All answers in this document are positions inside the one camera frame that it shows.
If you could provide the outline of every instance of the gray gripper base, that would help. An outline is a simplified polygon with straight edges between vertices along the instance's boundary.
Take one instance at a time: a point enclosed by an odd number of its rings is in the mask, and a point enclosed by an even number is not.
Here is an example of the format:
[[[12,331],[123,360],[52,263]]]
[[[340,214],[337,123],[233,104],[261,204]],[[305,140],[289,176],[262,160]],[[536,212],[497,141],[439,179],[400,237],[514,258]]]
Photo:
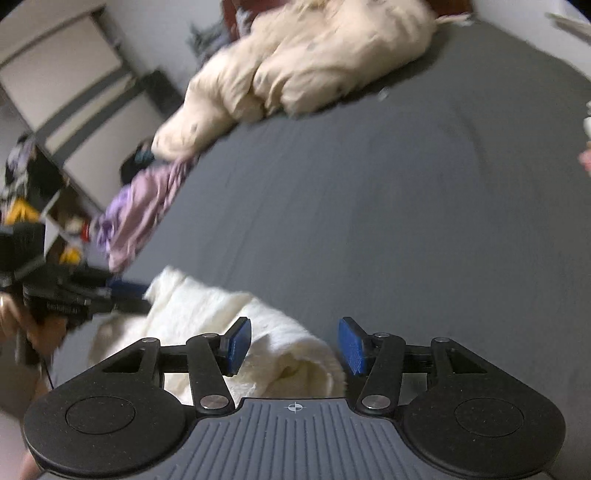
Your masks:
[[[176,453],[128,478],[456,480],[416,457],[390,422],[361,417],[342,398],[246,399],[230,416],[198,422]]]

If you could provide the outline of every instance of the mattress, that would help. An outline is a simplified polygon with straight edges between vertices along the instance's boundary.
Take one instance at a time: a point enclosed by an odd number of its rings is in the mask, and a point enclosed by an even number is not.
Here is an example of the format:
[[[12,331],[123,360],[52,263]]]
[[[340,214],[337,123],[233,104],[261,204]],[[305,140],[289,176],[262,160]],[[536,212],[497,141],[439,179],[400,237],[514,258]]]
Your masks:
[[[248,290],[336,343],[337,321],[460,342],[552,399],[552,473],[591,478],[591,83],[491,27],[315,115],[240,125],[200,159],[127,272]],[[96,328],[56,358],[81,365]]]

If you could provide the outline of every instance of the red headboard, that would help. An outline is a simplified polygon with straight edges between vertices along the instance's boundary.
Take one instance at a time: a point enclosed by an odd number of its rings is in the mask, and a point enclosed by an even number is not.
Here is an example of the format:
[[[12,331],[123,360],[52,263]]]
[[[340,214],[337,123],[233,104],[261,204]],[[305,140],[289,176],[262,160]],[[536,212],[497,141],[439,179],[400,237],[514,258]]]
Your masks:
[[[254,12],[256,15],[282,7],[289,0],[222,0],[222,12],[226,25],[235,40],[236,34],[236,8],[234,4],[242,6],[244,10]],[[457,15],[472,12],[472,0],[427,0],[433,11],[441,15]]]

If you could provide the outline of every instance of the beige blanket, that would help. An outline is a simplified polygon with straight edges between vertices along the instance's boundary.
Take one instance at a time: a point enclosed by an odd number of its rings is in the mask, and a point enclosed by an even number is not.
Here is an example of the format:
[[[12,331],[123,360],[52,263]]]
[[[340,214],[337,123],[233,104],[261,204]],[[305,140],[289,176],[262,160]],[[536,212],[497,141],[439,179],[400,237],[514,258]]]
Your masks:
[[[189,158],[236,122],[314,112],[420,57],[435,29],[423,0],[293,0],[207,62],[152,150]]]

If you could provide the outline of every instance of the silver screw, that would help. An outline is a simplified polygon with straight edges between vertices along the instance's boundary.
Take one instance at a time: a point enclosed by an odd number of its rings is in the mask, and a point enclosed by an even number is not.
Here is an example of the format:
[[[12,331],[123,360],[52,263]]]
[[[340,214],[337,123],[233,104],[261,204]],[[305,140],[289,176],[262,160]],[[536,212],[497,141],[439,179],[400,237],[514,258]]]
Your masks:
[[[219,410],[228,405],[230,401],[222,395],[208,395],[203,397],[199,403],[208,410]]]
[[[371,410],[383,410],[390,406],[390,399],[383,395],[368,395],[361,403]]]

